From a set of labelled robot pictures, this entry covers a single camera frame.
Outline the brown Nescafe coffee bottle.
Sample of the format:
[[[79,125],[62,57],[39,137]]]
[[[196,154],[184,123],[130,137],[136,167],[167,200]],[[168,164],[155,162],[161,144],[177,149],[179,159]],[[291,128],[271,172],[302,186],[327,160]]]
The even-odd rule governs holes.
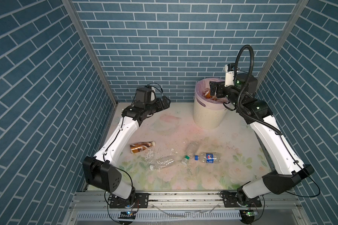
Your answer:
[[[203,95],[203,97],[204,97],[206,100],[208,100],[208,101],[217,101],[217,97],[211,95],[211,91],[210,91],[209,88],[205,89],[205,90],[202,92],[202,95]]]

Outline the amber tea bottle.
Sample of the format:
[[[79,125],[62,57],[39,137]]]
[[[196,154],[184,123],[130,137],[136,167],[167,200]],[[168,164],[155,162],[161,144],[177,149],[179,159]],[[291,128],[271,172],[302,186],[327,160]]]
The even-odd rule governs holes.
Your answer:
[[[153,147],[155,147],[156,143],[155,141],[150,141],[150,142],[138,142],[138,143],[133,143],[130,145],[130,150],[133,154],[140,153],[142,151],[149,150]]]

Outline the clear bottle green cap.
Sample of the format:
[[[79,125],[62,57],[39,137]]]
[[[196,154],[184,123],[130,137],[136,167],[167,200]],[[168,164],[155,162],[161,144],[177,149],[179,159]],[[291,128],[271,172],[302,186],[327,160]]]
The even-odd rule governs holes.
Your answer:
[[[189,160],[196,154],[199,147],[200,147],[200,142],[197,142],[197,141],[193,141],[187,146],[186,154],[181,161],[181,163],[184,166],[188,165]]]

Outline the clear crushed bottle white cap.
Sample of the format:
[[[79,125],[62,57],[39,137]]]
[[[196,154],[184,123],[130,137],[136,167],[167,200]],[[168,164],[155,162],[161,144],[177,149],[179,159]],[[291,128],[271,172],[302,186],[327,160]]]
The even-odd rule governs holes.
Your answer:
[[[170,166],[173,166],[176,162],[176,158],[175,156],[166,156],[163,158],[160,158],[158,160],[156,160],[155,162],[153,162],[152,164],[150,164],[149,169],[151,171],[153,170],[161,170]]]

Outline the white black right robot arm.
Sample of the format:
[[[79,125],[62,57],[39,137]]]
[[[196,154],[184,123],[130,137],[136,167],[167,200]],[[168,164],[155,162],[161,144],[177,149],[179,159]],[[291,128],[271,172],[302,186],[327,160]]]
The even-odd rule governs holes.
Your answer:
[[[233,110],[253,129],[274,167],[262,178],[238,188],[237,198],[242,203],[268,193],[279,195],[289,192],[314,173],[313,166],[305,164],[286,141],[269,105],[255,98],[256,84],[256,78],[233,72],[225,81],[209,83],[210,95],[226,98],[234,105]]]

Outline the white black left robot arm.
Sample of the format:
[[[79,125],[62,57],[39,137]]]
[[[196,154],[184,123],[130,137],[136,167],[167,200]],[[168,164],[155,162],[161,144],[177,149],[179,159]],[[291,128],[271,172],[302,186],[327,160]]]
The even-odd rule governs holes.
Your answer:
[[[85,157],[82,163],[85,181],[117,197],[130,199],[134,186],[122,181],[122,174],[116,166],[119,157],[142,122],[154,113],[168,109],[170,104],[171,100],[163,96],[147,103],[134,101],[132,106],[126,107],[110,138],[94,156]]]

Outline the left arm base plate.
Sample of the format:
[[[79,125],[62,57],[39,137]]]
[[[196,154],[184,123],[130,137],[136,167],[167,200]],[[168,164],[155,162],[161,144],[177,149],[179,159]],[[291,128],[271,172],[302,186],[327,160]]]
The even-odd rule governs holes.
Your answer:
[[[147,208],[149,201],[148,193],[134,193],[131,194],[128,199],[123,199],[117,196],[111,196],[109,201],[109,207],[111,209],[137,209]]]

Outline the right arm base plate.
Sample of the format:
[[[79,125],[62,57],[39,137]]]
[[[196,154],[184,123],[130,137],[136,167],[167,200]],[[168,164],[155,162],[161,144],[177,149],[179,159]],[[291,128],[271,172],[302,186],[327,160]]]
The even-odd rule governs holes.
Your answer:
[[[244,194],[231,191],[221,191],[219,196],[223,199],[225,208],[249,208],[262,207],[262,202],[259,197],[252,199],[247,198]]]

